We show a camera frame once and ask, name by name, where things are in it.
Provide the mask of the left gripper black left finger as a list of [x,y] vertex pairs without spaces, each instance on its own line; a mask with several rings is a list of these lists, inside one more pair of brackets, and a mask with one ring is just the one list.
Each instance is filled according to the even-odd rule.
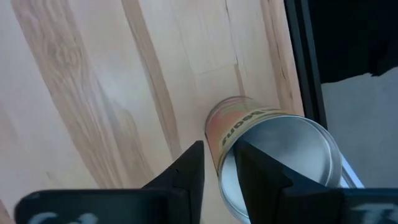
[[199,223],[204,143],[195,141],[140,189],[41,190],[15,206],[16,223]]

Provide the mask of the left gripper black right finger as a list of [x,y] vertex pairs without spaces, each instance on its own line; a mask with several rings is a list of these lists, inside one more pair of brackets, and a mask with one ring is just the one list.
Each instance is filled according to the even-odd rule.
[[397,223],[397,189],[325,187],[246,141],[233,152],[251,223]]

